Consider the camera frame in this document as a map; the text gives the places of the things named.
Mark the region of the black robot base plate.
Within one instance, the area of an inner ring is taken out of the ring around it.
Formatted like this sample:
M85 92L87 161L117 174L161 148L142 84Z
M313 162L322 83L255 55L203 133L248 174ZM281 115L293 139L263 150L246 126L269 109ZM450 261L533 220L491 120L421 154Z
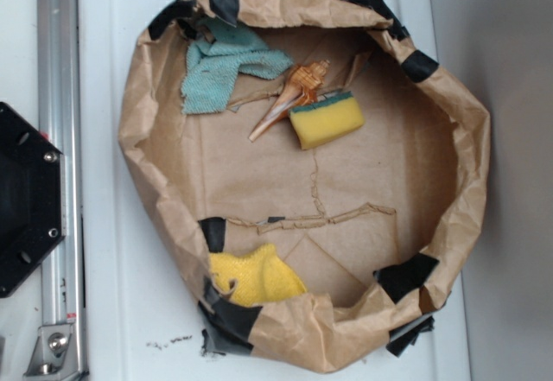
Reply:
M62 153L1 103L1 297L13 295L63 239Z

